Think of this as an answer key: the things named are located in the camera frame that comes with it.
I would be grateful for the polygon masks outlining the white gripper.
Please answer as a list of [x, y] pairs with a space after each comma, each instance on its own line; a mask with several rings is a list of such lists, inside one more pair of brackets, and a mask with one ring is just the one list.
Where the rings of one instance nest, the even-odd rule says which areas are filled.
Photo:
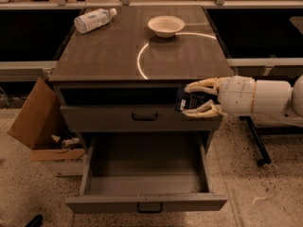
[[212, 99], [196, 109], [182, 110], [190, 118], [209, 118], [219, 115], [247, 115], [252, 112], [256, 82], [252, 78], [234, 76], [211, 78], [191, 82], [185, 87], [186, 93], [204, 92], [218, 96], [220, 104]]

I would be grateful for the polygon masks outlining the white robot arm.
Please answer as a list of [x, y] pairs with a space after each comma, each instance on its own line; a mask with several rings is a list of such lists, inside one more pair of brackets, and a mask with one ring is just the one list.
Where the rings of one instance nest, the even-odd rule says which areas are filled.
[[303, 77], [294, 85], [241, 76], [203, 79], [181, 88], [177, 102], [177, 110], [191, 118], [265, 114], [303, 127]]

